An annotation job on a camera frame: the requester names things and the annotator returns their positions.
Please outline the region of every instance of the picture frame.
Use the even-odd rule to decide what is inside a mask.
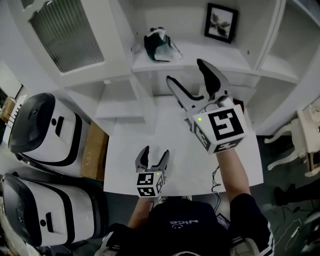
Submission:
[[[238,11],[208,3],[204,36],[231,44],[236,29]]]

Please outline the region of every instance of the black t-shirt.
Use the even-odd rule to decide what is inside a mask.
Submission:
[[[210,204],[168,201],[157,205],[140,229],[112,225],[99,251],[104,250],[106,256],[229,256],[246,250],[248,255],[274,254],[270,224],[253,197],[241,194],[233,199],[230,220],[227,230],[218,223]]]

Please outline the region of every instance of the cabinet door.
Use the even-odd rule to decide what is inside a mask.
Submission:
[[[25,43],[59,87],[131,73],[108,0],[8,4]]]

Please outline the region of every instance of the person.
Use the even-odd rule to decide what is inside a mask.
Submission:
[[[234,149],[216,154],[230,202],[228,230],[210,204],[168,200],[151,211],[140,198],[127,226],[113,224],[96,256],[272,256],[270,224],[250,194],[249,181]]]

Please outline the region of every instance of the frosted glass panel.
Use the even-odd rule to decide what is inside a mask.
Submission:
[[[46,2],[30,23],[63,73],[105,60],[80,0]]]
[[[24,8],[27,8],[28,6],[32,5],[35,0],[21,0],[22,5]]]

